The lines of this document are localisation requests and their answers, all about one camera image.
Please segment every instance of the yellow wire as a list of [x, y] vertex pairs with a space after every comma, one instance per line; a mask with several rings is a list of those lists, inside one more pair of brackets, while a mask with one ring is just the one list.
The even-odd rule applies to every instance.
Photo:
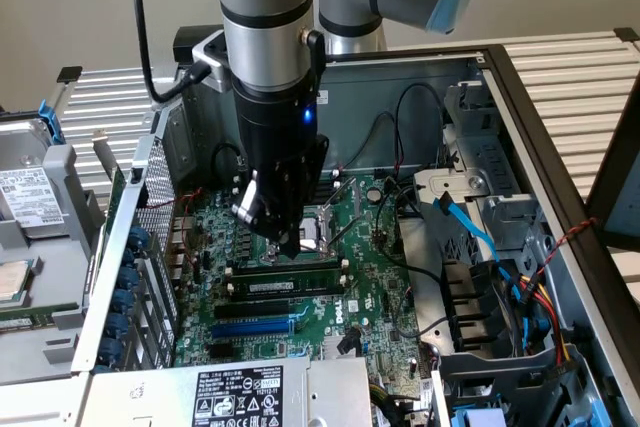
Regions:
[[[521, 278], [525, 282], [529, 282], [531, 280], [529, 277], [526, 277], [524, 275]], [[551, 301], [551, 296], [549, 295], [549, 292], [547, 292], [547, 289], [545, 289], [543, 285], [539, 285], [539, 284], [538, 284], [538, 289], [540, 289], [540, 293], [542, 294], [542, 296], [547, 300], [547, 302], [549, 302], [549, 305], [553, 306], [553, 302]], [[564, 354], [565, 360], [569, 360], [571, 357], [569, 356], [569, 351], [567, 350], [567, 346], [564, 343], [564, 338], [562, 337], [562, 333], [560, 333], [560, 344], [562, 345], [562, 352]]]

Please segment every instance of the green circuit board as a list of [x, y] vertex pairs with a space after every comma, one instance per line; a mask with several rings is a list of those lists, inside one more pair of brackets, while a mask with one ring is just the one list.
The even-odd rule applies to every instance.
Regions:
[[[295, 330], [277, 335], [226, 338], [233, 343], [233, 357], [212, 359], [209, 346], [219, 342], [212, 338], [212, 327], [221, 322], [215, 318], [216, 306], [231, 302], [227, 295], [225, 267], [229, 259], [241, 259], [241, 265], [256, 267], [264, 264], [261, 256], [267, 242], [249, 236], [228, 213], [229, 198], [219, 192], [196, 204], [194, 216], [202, 226], [192, 245], [201, 255], [209, 251], [209, 269], [201, 270], [199, 283], [185, 269], [179, 289], [181, 332], [176, 343], [175, 366], [204, 365], [220, 362], [274, 359], [308, 355], [312, 360], [327, 358], [331, 345], [341, 339], [352, 325], [362, 333], [363, 356], [370, 380], [383, 383], [390, 393], [419, 397], [420, 376], [410, 374], [411, 359], [419, 359], [414, 339], [398, 335], [390, 311], [395, 310], [409, 287], [405, 270], [394, 266], [376, 251], [371, 242], [377, 206], [369, 205], [366, 192], [370, 187], [383, 189], [381, 180], [372, 176], [358, 176], [353, 187], [346, 189], [332, 208], [333, 232], [357, 218], [353, 227], [335, 245], [340, 258], [349, 261], [348, 286], [332, 295], [318, 295], [289, 300], [291, 312], [299, 318]], [[389, 234], [393, 243], [393, 204], [385, 206], [380, 217], [381, 230]], [[314, 257], [314, 253], [300, 254], [296, 260]], [[314, 272], [297, 274], [310, 284]], [[282, 274], [264, 276], [261, 282], [277, 282]], [[388, 300], [386, 308], [383, 297]], [[415, 313], [409, 307], [401, 312], [398, 325], [405, 331], [417, 328]]]

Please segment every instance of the warning label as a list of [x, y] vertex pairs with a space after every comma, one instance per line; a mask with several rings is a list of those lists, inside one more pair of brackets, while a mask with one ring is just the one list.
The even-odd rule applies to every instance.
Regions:
[[0, 193], [20, 227], [62, 224], [62, 212], [44, 169], [0, 172]]
[[281, 365], [201, 372], [193, 427], [280, 427]]

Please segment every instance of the blue pcie slot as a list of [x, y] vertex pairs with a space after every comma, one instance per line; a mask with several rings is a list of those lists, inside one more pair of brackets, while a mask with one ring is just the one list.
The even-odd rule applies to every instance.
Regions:
[[295, 321], [288, 317], [217, 324], [211, 328], [214, 339], [247, 335], [292, 334]]

